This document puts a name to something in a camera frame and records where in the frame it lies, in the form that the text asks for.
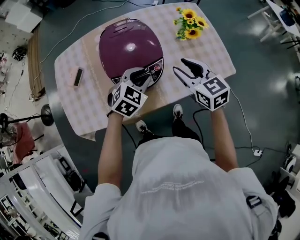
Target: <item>black pants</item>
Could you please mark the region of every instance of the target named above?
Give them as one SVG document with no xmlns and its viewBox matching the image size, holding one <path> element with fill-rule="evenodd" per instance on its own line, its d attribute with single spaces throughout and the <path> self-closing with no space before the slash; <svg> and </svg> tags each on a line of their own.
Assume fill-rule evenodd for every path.
<svg viewBox="0 0 300 240">
<path fill-rule="evenodd" d="M 200 138 L 197 133 L 195 133 L 193 130 L 188 128 L 184 122 L 180 119 L 176 119 L 173 124 L 172 124 L 172 134 L 174 137 L 184 137 L 184 138 L 192 138 L 195 139 L 199 142 Z M 150 141 L 152 139 L 157 139 L 157 138 L 162 138 L 165 136 L 158 136 L 158 135 L 153 135 L 152 133 L 145 133 L 143 135 L 143 139 L 139 142 L 138 146 L 140 146 L 143 143 L 146 143 L 147 141 Z"/>
</svg>

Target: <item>yellow flower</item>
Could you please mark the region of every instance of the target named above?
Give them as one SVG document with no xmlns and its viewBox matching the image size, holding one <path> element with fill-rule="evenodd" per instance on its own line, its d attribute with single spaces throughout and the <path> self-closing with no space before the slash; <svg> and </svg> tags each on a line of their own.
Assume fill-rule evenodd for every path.
<svg viewBox="0 0 300 240">
<path fill-rule="evenodd" d="M 194 24 L 194 20 L 193 20 L 193 19 L 188 19 L 188 20 L 187 20 L 187 23 L 188 23 L 188 24 Z"/>
<path fill-rule="evenodd" d="M 191 19 L 191 18 L 195 18 L 197 17 L 197 14 L 195 11 L 191 10 L 191 9 L 184 9 L 182 11 L 182 16 L 185 20 L 187 19 Z"/>
<path fill-rule="evenodd" d="M 199 27 L 209 28 L 210 26 L 207 24 L 203 17 L 196 17 L 195 22 Z"/>
<path fill-rule="evenodd" d="M 201 30 L 199 28 L 192 27 L 184 32 L 186 38 L 196 39 L 201 36 Z"/>
</svg>

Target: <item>purple rice cooker lid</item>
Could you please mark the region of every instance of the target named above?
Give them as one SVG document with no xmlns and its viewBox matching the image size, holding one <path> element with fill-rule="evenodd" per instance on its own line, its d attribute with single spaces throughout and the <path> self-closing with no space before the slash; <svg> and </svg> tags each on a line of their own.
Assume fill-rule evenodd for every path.
<svg viewBox="0 0 300 240">
<path fill-rule="evenodd" d="M 109 78 L 127 69 L 145 68 L 163 57 L 155 33 L 137 19 L 124 19 L 106 27 L 99 41 L 99 56 Z"/>
</svg>

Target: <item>checkered tablecloth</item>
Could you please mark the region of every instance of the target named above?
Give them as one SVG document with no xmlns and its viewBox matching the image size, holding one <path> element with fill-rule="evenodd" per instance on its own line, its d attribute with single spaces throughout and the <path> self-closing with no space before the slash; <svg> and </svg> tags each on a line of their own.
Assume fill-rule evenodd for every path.
<svg viewBox="0 0 300 240">
<path fill-rule="evenodd" d="M 177 7 L 193 9 L 197 15 L 206 19 L 210 28 L 205 29 L 196 40 L 176 40 L 179 26 L 173 25 L 173 19 L 180 17 L 176 12 Z M 180 61 L 181 58 L 203 61 L 214 73 L 220 74 L 223 78 L 235 74 L 233 63 L 220 37 L 196 4 L 164 4 L 122 15 L 77 40 L 55 61 L 55 77 L 62 106 L 73 130 L 81 137 L 94 140 L 95 132 L 107 127 L 106 113 L 110 109 L 106 100 L 113 82 L 103 70 L 98 43 L 101 33 L 107 26 L 125 18 L 138 19 L 147 24 L 159 39 L 164 54 L 163 74 L 160 80 L 146 91 L 148 99 L 135 118 L 138 119 L 143 114 L 190 95 L 190 91 L 173 73 L 173 66 L 186 69 Z M 84 69 L 77 89 L 68 86 L 73 66 Z"/>
</svg>

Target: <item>sneaker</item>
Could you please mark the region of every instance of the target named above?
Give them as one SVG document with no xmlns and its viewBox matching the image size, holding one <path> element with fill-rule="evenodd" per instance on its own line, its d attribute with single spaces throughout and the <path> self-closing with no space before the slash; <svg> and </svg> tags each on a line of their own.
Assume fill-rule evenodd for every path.
<svg viewBox="0 0 300 240">
<path fill-rule="evenodd" d="M 147 125 L 144 121 L 139 120 L 137 123 L 135 123 L 135 126 L 137 128 L 137 130 L 141 133 L 141 134 L 145 134 L 145 133 L 152 133 L 148 128 Z"/>
<path fill-rule="evenodd" d="M 176 104 L 173 108 L 173 116 L 174 116 L 174 120 L 176 119 L 182 119 L 183 116 L 183 109 L 182 106 L 180 104 Z"/>
</svg>

